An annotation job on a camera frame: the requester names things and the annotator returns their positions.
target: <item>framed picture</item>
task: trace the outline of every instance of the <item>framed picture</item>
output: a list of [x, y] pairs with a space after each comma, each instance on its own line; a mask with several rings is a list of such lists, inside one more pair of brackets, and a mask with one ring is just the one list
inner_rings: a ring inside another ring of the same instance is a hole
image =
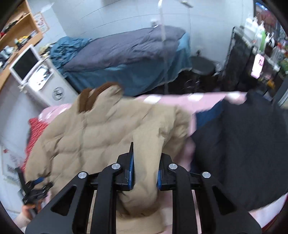
[[25, 158], [1, 145], [2, 174], [7, 182], [20, 184], [16, 168], [21, 167], [24, 160]]
[[34, 15], [34, 20], [42, 33], [45, 33], [49, 30], [49, 26], [47, 25], [41, 12], [38, 12]]

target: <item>white cabinet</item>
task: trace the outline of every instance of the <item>white cabinet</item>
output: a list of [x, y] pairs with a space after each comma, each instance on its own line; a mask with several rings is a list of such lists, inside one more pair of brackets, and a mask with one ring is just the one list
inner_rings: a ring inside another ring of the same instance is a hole
[[44, 85], [37, 84], [41, 87], [39, 90], [29, 81], [24, 89], [44, 107], [73, 103], [78, 95], [77, 92], [59, 73], [50, 59], [46, 59], [42, 64], [49, 68], [52, 75], [43, 81]]

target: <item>bed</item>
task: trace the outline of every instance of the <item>bed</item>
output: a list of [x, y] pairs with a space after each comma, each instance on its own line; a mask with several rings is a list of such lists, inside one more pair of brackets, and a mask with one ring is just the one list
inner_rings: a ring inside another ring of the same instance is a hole
[[79, 47], [71, 55], [73, 42], [64, 37], [53, 46], [51, 60], [77, 92], [112, 81], [123, 87], [126, 96], [137, 96], [174, 81], [182, 70], [192, 68], [189, 34], [172, 26], [165, 26], [165, 30], [164, 45], [160, 27], [146, 28], [91, 42], [77, 39]]
[[[138, 97], [139, 100], [148, 103], [162, 103], [166, 105], [179, 105], [186, 111], [191, 113], [192, 120], [190, 123], [189, 134], [196, 130], [195, 112], [204, 111], [212, 108], [218, 101], [223, 98], [229, 99], [232, 103], [241, 104], [245, 101], [245, 93], [241, 92], [218, 92], [218, 93], [195, 93], [189, 95], [142, 95]], [[48, 107], [38, 116], [37, 120], [33, 123], [34, 129], [31, 130], [32, 136], [37, 136], [37, 132], [42, 132], [53, 119], [69, 109], [71, 104], [64, 104], [61, 106]], [[190, 163], [192, 161], [195, 145], [190, 138], [188, 138], [185, 148], [181, 154], [177, 156], [175, 162], [190, 170]], [[163, 234], [172, 233], [172, 193], [167, 191], [161, 194], [161, 207], [162, 213], [166, 221], [166, 230]], [[272, 204], [260, 208], [258, 210], [250, 211], [250, 214], [256, 219], [262, 227], [263, 233], [277, 233], [274, 230], [284, 230], [283, 225], [286, 224], [288, 214], [288, 194], [283, 195]], [[198, 233], [201, 233], [200, 218], [196, 211]]]

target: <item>blue cloth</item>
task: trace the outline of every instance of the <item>blue cloth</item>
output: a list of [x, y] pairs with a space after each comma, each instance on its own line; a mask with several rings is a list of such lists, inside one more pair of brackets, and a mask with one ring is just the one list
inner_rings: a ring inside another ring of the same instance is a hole
[[88, 87], [99, 87], [111, 81], [117, 82], [123, 87], [124, 95], [136, 96], [159, 85], [172, 82], [177, 78], [179, 72], [191, 69], [190, 55], [190, 37], [188, 33], [185, 33], [179, 40], [174, 58], [168, 61], [167, 81], [164, 78], [163, 60], [148, 59], [93, 71], [66, 71], [66, 79], [77, 92]]
[[41, 183], [41, 182], [43, 182], [43, 181], [44, 181], [44, 177], [39, 177], [38, 179], [36, 179], [36, 180], [33, 181], [33, 184], [34, 184], [34, 185], [37, 185], [37, 184], [39, 184], [39, 183]]
[[90, 42], [91, 39], [62, 37], [53, 45], [50, 51], [50, 59], [64, 77], [66, 76], [62, 66], [73, 59]]
[[222, 101], [220, 101], [217, 102], [210, 110], [196, 113], [196, 129], [201, 128], [207, 122], [217, 118], [222, 111]]

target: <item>iv pole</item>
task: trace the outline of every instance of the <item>iv pole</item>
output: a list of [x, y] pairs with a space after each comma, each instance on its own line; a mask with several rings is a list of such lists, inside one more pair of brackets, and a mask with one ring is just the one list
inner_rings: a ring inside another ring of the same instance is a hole
[[[187, 1], [179, 1], [183, 5], [185, 5], [188, 8], [192, 8], [193, 6], [190, 5]], [[164, 26], [164, 17], [163, 17], [163, 9], [162, 9], [162, 0], [159, 0], [158, 2], [158, 9], [160, 14], [160, 24], [161, 24], [161, 37], [162, 37], [162, 44], [163, 44], [163, 67], [164, 67], [164, 94], [167, 95], [169, 93], [168, 91], [168, 58], [167, 53], [165, 50], [165, 42], [166, 42], [166, 34], [165, 34], [165, 26]]]

